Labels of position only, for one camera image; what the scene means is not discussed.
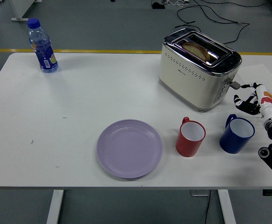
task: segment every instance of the blue mug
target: blue mug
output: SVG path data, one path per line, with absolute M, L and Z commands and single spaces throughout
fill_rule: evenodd
M 220 138 L 220 146 L 227 153 L 238 153 L 254 133 L 255 128 L 251 122 L 231 114 L 227 118 L 225 131 Z

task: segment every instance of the red mug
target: red mug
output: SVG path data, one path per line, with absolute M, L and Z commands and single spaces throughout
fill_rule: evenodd
M 176 150 L 186 157 L 195 155 L 205 135 L 205 128 L 199 122 L 184 117 L 176 141 Z

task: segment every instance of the water bottle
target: water bottle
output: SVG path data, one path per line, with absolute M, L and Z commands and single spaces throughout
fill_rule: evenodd
M 27 21 L 29 27 L 29 41 L 36 53 L 40 68 L 45 73 L 51 73 L 58 69 L 58 63 L 54 56 L 49 35 L 45 31 L 37 18 Z

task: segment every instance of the toaster lever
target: toaster lever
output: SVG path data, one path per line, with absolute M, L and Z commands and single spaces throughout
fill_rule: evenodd
M 230 85 L 232 89 L 238 90 L 240 88 L 240 84 L 236 81 L 233 81 L 231 78 L 226 80 L 226 83 Z

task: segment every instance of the floor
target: floor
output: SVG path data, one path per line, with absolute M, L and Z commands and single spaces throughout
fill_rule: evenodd
M 250 23 L 236 42 L 227 45 L 242 54 L 272 55 L 272 5 L 241 7 L 234 4 L 208 4 L 221 17 Z M 237 0 L 238 4 L 261 5 Z M 189 6 L 196 3 L 190 0 Z M 123 50 L 161 51 L 163 38 L 184 24 L 177 11 L 165 5 L 151 8 L 149 0 L 43 0 L 25 14 L 37 17 L 46 28 L 56 51 Z M 213 20 L 210 8 L 203 7 Z M 179 11 L 184 21 L 195 21 L 203 33 L 225 43 L 236 39 L 244 24 L 220 24 L 205 17 L 197 6 Z M 14 14 L 8 0 L 0 4 L 0 70 L 16 51 L 31 51 L 25 22 L 11 22 Z M 0 189 L 0 224 L 46 223 L 52 190 Z M 230 190 L 238 224 L 272 223 L 272 196 L 262 190 Z M 64 194 L 60 224 L 67 223 L 204 223 L 208 197 L 192 197 L 189 190 L 69 190 Z M 208 224 L 223 223 L 218 195 L 214 190 L 208 211 Z

